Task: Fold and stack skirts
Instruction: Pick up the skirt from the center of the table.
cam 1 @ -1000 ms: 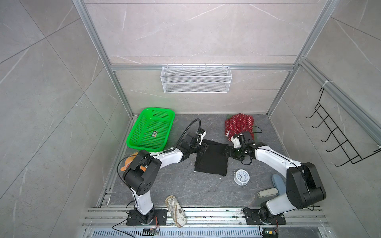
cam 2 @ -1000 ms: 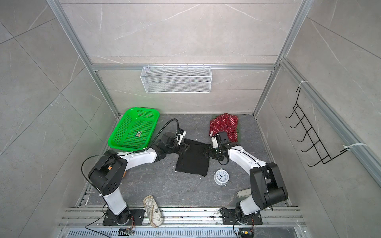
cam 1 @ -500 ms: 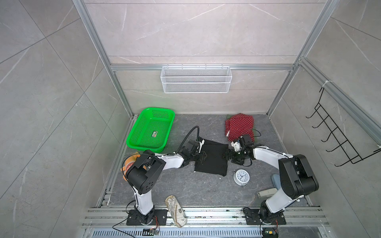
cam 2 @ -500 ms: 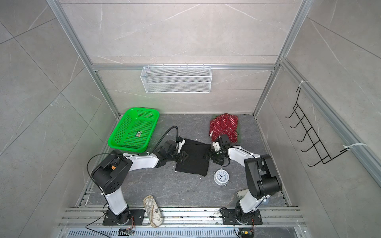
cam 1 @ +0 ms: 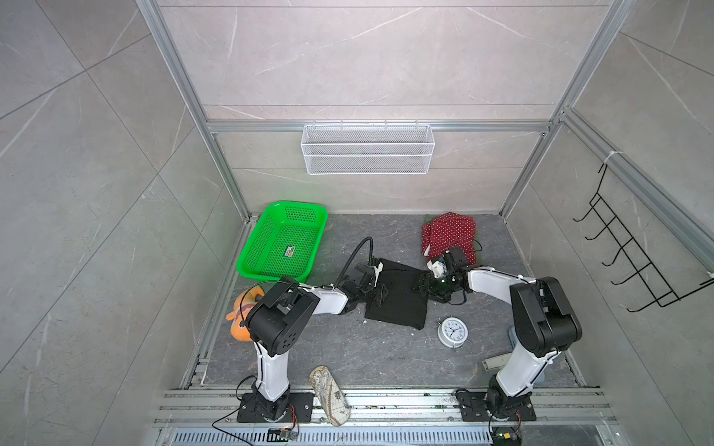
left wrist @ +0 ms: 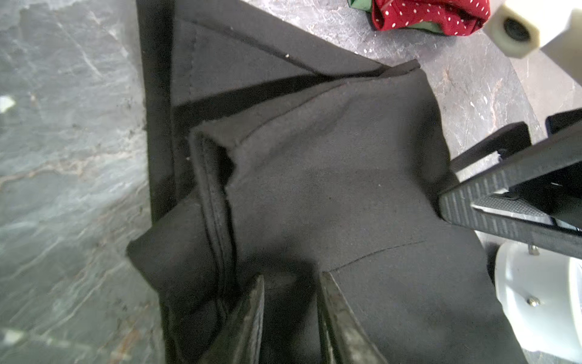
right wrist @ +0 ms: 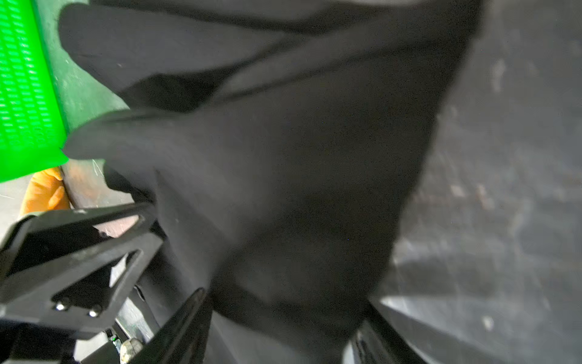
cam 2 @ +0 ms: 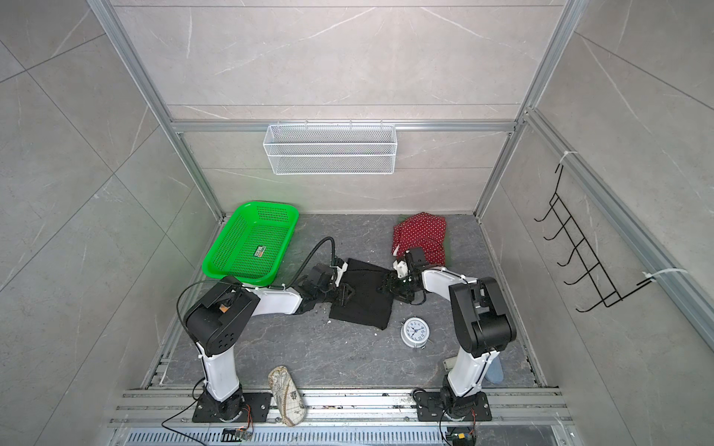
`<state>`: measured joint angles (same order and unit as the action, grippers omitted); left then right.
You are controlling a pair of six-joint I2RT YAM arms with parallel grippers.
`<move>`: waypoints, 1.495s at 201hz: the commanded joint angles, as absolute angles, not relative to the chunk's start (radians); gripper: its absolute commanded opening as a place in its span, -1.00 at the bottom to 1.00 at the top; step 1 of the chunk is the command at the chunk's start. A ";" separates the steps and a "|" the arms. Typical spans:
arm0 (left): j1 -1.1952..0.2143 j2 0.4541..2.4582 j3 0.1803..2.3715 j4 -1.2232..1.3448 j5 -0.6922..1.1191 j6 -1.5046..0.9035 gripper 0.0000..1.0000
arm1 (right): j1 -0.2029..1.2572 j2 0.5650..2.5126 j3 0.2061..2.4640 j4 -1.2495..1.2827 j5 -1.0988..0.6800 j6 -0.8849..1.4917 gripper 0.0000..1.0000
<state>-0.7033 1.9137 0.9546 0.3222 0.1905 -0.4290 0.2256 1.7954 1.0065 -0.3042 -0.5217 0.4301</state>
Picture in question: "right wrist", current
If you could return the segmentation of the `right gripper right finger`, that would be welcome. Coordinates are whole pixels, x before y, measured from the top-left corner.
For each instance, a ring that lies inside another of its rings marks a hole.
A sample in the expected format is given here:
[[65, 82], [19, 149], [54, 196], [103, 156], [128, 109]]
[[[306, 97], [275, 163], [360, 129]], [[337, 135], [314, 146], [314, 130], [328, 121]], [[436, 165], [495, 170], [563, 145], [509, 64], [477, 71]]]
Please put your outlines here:
[[354, 363], [426, 364], [371, 303], [351, 346]]

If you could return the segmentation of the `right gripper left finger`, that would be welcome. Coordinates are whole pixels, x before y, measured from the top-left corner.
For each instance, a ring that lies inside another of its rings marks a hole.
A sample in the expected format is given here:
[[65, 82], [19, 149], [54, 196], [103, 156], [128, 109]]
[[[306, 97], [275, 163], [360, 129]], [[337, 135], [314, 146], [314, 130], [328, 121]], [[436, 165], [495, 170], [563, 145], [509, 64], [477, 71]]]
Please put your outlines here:
[[200, 288], [130, 362], [135, 364], [204, 362], [211, 319], [212, 301], [206, 290]]

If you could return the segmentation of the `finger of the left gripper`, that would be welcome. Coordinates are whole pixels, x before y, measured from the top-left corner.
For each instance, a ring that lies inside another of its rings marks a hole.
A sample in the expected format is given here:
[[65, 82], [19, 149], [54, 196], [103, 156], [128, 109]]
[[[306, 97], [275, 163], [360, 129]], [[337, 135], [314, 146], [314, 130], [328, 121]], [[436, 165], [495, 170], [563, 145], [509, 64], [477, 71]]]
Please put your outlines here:
[[45, 212], [1, 245], [1, 321], [88, 339], [110, 327], [163, 240], [148, 203]]

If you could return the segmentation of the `black skirt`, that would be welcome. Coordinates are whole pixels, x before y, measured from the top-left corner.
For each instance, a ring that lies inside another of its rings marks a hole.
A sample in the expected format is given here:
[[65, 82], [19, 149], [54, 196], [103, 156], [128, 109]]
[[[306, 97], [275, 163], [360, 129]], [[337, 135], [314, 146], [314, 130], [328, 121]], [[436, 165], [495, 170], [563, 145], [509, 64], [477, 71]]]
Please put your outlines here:
[[166, 236], [140, 287], [197, 288], [213, 363], [338, 363], [397, 238], [481, 1], [91, 1], [62, 48], [126, 109], [73, 131]]

